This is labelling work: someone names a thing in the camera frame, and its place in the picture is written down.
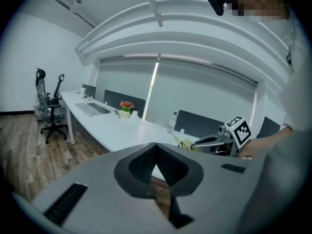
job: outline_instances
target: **chair armrest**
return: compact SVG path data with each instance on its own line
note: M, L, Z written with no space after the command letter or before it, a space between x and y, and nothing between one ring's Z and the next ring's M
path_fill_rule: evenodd
M57 104L57 105L48 105L48 108L56 108L56 107L61 107L61 105Z

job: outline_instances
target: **keyboard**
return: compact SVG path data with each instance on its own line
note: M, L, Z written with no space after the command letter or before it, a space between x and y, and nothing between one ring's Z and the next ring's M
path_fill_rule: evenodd
M101 115L101 113L98 110L95 110L94 108L90 107L86 103L76 103L76 106L86 115L86 116L96 116Z
M99 111L101 114L107 114L107 113L110 113L109 110L95 104L95 103L87 103L87 105L93 107L95 110Z

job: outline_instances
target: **plastic bottle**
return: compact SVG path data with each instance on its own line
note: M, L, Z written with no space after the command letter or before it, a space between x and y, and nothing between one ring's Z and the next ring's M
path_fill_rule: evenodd
M177 118L177 112L174 112L174 115L171 117L169 121L169 126L167 129L168 133L172 133L174 131L175 126L176 126L176 118Z

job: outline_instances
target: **roller blind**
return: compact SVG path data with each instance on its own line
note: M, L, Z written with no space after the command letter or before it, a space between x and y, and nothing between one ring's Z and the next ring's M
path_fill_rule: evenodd
M156 58L130 58L102 62L96 80L96 100L104 102L104 91L147 98Z
M188 111L222 122L236 115L249 122L255 86L204 65L160 60L146 120L167 126L173 112Z

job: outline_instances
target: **desk divider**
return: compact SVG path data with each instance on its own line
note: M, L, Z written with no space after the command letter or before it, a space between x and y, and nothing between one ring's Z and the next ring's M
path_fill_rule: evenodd
M82 87L86 89L86 92L85 92L86 96L92 96L92 98L96 97L96 90L97 90L96 87L90 86L87 84L83 84Z
M184 129L184 133L198 138L215 135L224 122L180 110L176 119L175 130Z
M281 126L278 125L277 123L275 123L273 120L271 120L267 117L264 117L262 127L261 127L260 133L258 134L257 138L264 138L264 137L268 137L268 136L271 136L273 134L276 134L277 132L279 132L280 128L281 128Z
M145 107L145 100L144 99L140 99L140 98L136 98L133 96L129 96L129 95L125 95L125 94L121 94L121 93L117 93L114 91L110 91L110 90L105 90L104 91L104 100L103 102L107 102L107 105L120 109L120 102L124 100L124 101L130 101L133 102L135 107L132 111L137 111L138 112L138 116L140 118L143 117L143 112L144 112L144 107Z

